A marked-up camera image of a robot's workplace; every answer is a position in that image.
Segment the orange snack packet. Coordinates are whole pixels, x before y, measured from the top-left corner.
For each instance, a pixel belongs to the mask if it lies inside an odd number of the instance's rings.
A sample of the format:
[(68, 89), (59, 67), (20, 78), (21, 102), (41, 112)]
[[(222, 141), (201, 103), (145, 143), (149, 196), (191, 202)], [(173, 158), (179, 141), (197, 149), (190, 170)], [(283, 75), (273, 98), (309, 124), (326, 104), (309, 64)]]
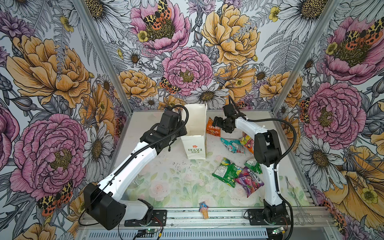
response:
[(213, 120), (209, 118), (206, 125), (206, 133), (215, 137), (221, 137), (221, 128), (213, 126)]

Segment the teal snack packet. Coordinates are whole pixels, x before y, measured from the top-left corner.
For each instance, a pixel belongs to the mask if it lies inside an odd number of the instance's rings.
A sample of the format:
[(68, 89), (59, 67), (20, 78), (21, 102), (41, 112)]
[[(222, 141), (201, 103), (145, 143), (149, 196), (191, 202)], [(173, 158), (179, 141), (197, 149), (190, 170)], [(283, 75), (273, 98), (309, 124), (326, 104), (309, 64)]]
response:
[(227, 148), (227, 150), (234, 154), (244, 154), (244, 147), (239, 140), (236, 139), (224, 139), (221, 138), (222, 144)]

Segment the fruit oval candy packet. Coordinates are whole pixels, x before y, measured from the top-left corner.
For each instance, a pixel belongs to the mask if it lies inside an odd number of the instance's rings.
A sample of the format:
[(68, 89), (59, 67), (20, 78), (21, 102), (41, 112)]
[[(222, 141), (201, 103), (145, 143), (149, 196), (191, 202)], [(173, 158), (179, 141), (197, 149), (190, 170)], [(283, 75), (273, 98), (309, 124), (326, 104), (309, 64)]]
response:
[(254, 140), (249, 135), (247, 135), (246, 133), (243, 133), (243, 136), (240, 138), (240, 143), (250, 153), (254, 154)]

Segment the white paper bag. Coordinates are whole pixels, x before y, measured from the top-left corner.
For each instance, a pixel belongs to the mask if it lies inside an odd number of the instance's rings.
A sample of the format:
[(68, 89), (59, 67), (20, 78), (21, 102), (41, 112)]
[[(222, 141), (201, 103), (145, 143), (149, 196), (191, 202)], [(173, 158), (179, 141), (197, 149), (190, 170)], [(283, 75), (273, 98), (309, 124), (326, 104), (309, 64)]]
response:
[(187, 134), (181, 137), (189, 160), (206, 159), (207, 106), (204, 104), (185, 105), (189, 112), (186, 124)]

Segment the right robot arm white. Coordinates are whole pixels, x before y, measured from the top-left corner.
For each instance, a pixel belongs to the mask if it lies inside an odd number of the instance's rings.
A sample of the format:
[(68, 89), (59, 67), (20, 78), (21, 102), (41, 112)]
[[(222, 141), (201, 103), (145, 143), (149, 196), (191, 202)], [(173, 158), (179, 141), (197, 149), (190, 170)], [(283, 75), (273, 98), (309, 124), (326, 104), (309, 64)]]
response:
[(277, 119), (248, 119), (236, 111), (233, 104), (224, 106), (223, 110), (225, 118), (215, 117), (213, 126), (221, 128), (226, 133), (232, 133), (237, 128), (254, 141), (254, 157), (261, 165), (266, 187), (263, 219), (269, 224), (277, 222), (281, 217), (288, 215), (286, 203), (281, 196), (278, 171), (279, 163), (285, 155), (282, 153), (277, 131), (268, 130), (257, 124)]

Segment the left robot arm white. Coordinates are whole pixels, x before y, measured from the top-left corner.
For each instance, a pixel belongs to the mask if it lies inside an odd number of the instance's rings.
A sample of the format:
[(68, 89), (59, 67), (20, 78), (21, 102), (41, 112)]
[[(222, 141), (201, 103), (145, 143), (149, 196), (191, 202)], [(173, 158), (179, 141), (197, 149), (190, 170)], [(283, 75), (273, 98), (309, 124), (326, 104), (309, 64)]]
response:
[(187, 134), (189, 111), (183, 105), (167, 107), (159, 123), (144, 132), (133, 152), (97, 185), (88, 184), (84, 191), (84, 212), (106, 230), (117, 227), (121, 221), (137, 221), (148, 225), (154, 208), (138, 199), (122, 202), (123, 195), (142, 169), (165, 148)]

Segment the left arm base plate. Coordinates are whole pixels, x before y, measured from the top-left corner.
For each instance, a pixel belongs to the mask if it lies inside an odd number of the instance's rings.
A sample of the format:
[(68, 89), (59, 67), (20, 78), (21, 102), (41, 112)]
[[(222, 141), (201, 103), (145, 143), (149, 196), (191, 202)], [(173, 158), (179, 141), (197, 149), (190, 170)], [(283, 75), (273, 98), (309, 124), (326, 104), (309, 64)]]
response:
[(152, 210), (142, 220), (126, 220), (125, 227), (165, 227), (167, 210)]

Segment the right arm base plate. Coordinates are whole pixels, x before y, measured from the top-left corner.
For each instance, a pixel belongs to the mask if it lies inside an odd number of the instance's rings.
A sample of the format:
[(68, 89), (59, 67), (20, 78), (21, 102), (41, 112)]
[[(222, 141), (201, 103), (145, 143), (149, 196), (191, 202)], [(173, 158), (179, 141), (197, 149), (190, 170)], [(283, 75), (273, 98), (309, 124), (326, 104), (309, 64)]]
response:
[(289, 226), (291, 224), (291, 219), (287, 212), (282, 215), (273, 215), (267, 209), (248, 209), (243, 217), (249, 221), (251, 226)]

